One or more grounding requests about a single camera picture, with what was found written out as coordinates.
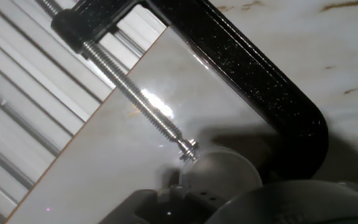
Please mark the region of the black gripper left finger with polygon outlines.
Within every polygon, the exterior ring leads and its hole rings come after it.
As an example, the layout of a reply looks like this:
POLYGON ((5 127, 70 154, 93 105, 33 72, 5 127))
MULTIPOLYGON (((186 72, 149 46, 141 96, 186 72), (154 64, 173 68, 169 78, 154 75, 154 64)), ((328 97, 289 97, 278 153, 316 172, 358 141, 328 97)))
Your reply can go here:
POLYGON ((137 190, 99 224, 205 223, 227 200, 205 190, 181 185, 169 189, 137 190))

